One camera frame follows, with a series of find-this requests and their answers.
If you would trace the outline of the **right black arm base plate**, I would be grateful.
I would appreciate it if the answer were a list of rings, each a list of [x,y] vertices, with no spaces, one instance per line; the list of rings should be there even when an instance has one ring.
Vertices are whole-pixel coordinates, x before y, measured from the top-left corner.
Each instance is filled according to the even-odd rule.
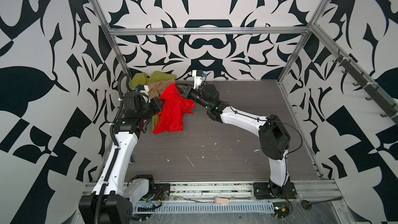
[[[287,181],[284,186],[278,186],[273,182],[253,183],[254,196],[258,200],[264,199],[296,199],[294,183]]]

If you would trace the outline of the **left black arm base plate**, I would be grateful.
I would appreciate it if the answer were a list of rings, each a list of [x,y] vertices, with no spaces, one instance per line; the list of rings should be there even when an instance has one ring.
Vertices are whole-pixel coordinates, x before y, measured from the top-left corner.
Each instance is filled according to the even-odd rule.
[[[163,200],[170,195],[171,185],[169,183],[155,183],[150,189],[150,195],[147,197],[151,201]]]

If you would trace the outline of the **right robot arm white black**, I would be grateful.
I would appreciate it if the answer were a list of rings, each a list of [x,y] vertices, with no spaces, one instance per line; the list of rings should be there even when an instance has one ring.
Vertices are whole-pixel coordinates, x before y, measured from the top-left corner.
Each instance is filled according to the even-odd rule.
[[[219,92],[212,84],[199,86],[176,83],[176,88],[185,99],[206,108],[207,116],[224,124],[244,129],[259,138],[260,150],[268,157],[270,177],[268,183],[255,185],[257,199],[289,199],[294,197],[287,158],[291,136],[278,116],[257,116],[232,107],[219,99]]]

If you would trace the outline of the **red cloth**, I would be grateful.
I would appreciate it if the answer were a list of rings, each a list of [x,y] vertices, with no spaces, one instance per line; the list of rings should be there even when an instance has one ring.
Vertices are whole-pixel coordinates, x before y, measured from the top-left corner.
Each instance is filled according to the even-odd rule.
[[[153,130],[153,134],[164,132],[182,132],[183,118],[186,114],[194,114],[195,103],[181,96],[177,83],[166,88],[160,99],[164,100],[163,110],[159,113],[159,120]]]

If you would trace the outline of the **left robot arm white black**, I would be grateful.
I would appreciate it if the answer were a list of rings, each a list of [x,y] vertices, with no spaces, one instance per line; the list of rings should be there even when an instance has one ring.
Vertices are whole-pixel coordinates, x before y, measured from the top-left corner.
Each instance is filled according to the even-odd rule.
[[[86,224],[129,224],[137,202],[154,192],[152,175],[139,175],[124,186],[132,152],[145,124],[163,110],[165,101],[130,91],[122,96],[120,108],[110,125],[113,145],[92,193],[82,196],[79,211]]]

